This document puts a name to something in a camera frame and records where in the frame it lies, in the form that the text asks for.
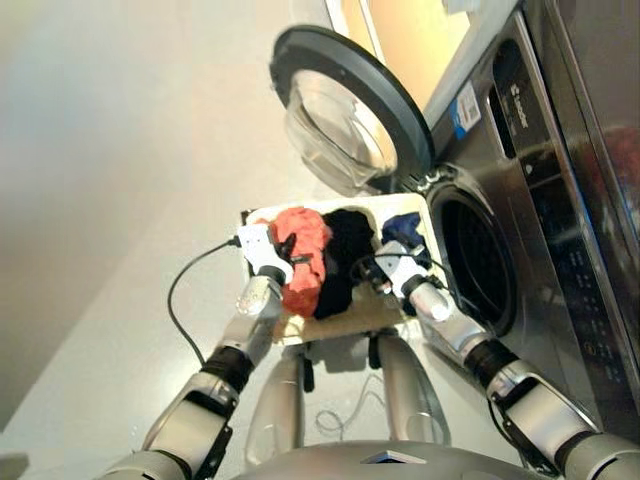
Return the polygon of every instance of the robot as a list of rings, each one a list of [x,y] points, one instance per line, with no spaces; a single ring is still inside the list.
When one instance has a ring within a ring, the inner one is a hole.
[[[281,288],[293,277],[290,261],[278,254],[266,225],[240,227],[238,240],[255,275],[222,340],[153,424],[141,451],[112,466],[101,480],[214,478],[231,438],[229,419],[251,372],[269,351],[282,311]],[[373,260],[392,294],[415,309],[431,343],[486,392],[502,414],[505,434],[535,470],[567,480],[636,478],[640,447],[600,432],[576,404],[463,313],[401,243],[385,244]],[[302,358],[285,354],[251,427],[260,431],[277,415],[279,431],[265,458],[256,453],[260,437],[254,435],[248,448],[255,450],[256,466],[238,478],[541,478],[531,470],[430,443],[433,424],[422,388],[426,376],[415,354],[393,331],[373,336],[372,350],[385,377],[391,440],[301,447]]]

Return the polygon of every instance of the washing machine drum opening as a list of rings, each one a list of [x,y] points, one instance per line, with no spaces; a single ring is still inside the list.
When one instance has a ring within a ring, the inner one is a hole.
[[[484,210],[465,197],[443,203],[442,235],[461,307],[506,334],[515,314],[515,277],[507,247]]]

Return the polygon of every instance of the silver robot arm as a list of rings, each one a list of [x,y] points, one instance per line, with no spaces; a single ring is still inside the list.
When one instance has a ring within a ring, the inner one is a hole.
[[[113,467],[102,480],[199,480],[212,478],[232,430],[228,421],[249,375],[269,351],[282,310],[281,287],[293,269],[275,252],[266,225],[241,227],[238,237],[256,276],[236,314],[200,371],[153,424],[140,452]]]
[[[480,383],[532,466],[567,480],[635,478],[640,447],[600,432],[575,403],[461,312],[447,291],[429,283],[426,270],[407,253],[399,242],[389,242],[377,252],[376,263],[393,293],[415,308],[432,343]]]

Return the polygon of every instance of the black cloth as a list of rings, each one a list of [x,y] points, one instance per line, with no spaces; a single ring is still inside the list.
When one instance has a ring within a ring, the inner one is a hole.
[[[327,275],[313,313],[319,320],[349,308],[354,287],[349,277],[351,267],[356,260],[374,253],[371,246],[373,230],[366,215],[341,208],[322,218],[332,235],[323,252]]]

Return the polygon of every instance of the washing machine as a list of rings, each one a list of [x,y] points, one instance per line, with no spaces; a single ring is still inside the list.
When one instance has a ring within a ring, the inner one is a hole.
[[[347,196],[422,194],[460,308],[638,442],[637,231],[607,243],[628,230],[611,212],[638,212],[620,191],[589,196],[589,132],[576,143],[563,124],[569,97],[582,106],[556,7],[519,5],[431,128],[384,65],[327,29],[285,31],[271,77],[312,172]]]

